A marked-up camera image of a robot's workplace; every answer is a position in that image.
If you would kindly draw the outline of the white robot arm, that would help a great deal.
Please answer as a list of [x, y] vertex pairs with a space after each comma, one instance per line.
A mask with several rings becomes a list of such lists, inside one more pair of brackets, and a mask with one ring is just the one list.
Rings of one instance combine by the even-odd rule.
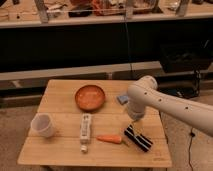
[[127, 96], [127, 113], [134, 121], [143, 118], [145, 108], [150, 106], [213, 137], [213, 106], [161, 93], [152, 76], [133, 82]]

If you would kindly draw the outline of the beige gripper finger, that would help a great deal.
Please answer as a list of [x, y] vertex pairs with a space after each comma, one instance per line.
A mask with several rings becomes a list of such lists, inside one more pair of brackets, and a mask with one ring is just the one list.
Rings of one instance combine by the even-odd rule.
[[137, 121], [132, 121], [132, 127], [133, 127], [134, 137], [139, 136], [141, 131], [139, 129]]

